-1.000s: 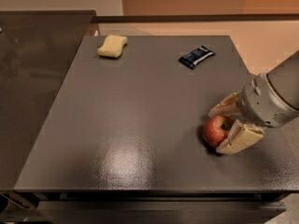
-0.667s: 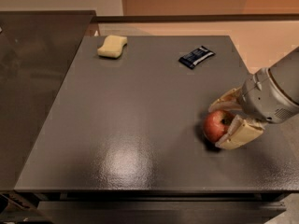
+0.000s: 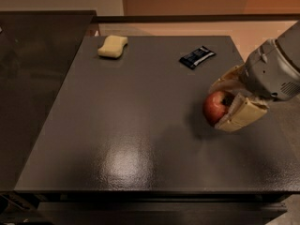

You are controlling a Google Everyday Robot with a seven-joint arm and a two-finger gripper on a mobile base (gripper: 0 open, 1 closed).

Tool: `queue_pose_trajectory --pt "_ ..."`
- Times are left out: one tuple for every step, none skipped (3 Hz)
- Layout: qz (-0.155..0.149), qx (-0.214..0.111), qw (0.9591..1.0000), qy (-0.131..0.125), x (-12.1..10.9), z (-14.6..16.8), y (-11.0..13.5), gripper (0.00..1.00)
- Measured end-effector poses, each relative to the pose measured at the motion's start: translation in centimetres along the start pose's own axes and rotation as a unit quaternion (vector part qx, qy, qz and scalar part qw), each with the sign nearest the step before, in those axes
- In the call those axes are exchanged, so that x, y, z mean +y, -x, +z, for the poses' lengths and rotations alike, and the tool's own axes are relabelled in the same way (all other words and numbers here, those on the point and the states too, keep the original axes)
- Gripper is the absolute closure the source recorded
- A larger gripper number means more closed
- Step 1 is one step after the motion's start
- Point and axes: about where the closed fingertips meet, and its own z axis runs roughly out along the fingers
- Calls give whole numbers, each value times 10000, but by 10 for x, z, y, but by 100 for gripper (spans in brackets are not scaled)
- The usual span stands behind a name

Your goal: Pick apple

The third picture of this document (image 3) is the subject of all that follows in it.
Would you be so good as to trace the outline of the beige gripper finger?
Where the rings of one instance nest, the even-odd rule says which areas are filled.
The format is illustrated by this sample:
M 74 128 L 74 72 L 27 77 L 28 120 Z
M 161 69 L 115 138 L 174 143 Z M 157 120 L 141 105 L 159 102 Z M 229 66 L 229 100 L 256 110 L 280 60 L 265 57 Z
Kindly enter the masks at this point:
M 238 93 L 246 96 L 251 95 L 251 92 L 241 81 L 243 69 L 244 65 L 234 66 L 230 68 L 215 82 L 213 82 L 208 90 L 208 94 L 212 94 L 216 91 L 225 91 L 234 95 L 237 95 Z
M 238 93 L 228 112 L 214 125 L 215 129 L 234 132 L 247 127 L 268 112 L 267 102 L 258 97 L 245 97 Z

